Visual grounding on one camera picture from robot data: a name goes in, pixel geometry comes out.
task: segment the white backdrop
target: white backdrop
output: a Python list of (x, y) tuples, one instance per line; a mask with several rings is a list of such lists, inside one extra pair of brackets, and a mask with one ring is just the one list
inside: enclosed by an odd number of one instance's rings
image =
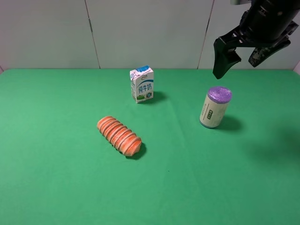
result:
[[(215, 0), (1, 0), (0, 66), (8, 68), (213, 68), (213, 42), (239, 24), (250, 5)], [(300, 24), (300, 15), (295, 18)], [(292, 44), (257, 68), (293, 69), (300, 60), (300, 28)], [(252, 49), (240, 48), (252, 69)]]

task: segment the milk carton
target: milk carton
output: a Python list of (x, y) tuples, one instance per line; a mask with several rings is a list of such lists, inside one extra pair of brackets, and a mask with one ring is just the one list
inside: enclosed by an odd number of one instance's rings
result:
[(130, 71), (131, 95), (136, 103), (153, 98), (154, 72), (149, 66)]

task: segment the robotic arm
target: robotic arm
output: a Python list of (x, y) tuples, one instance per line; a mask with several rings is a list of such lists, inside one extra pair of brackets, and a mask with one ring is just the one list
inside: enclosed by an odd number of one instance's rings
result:
[[(237, 4), (249, 0), (232, 0)], [(249, 63), (257, 67), (272, 54), (290, 45), (289, 35), (298, 27), (293, 18), (300, 11), (300, 0), (251, 0), (239, 26), (216, 39), (213, 74), (217, 79), (241, 58), (237, 47), (254, 47)]]

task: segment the purple cap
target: purple cap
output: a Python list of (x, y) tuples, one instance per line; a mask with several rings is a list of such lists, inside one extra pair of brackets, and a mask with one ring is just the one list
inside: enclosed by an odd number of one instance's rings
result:
[(210, 88), (207, 96), (215, 103), (226, 104), (230, 102), (233, 94), (228, 88), (217, 86)]

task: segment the green tablecloth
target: green tablecloth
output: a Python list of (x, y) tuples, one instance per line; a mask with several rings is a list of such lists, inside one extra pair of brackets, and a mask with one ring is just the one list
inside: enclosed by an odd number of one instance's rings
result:
[[(128, 69), (0, 75), (1, 225), (299, 225), (300, 77), (292, 71), (154, 71), (136, 104)], [(233, 92), (219, 129), (207, 90)], [(97, 131), (116, 117), (134, 158)]]

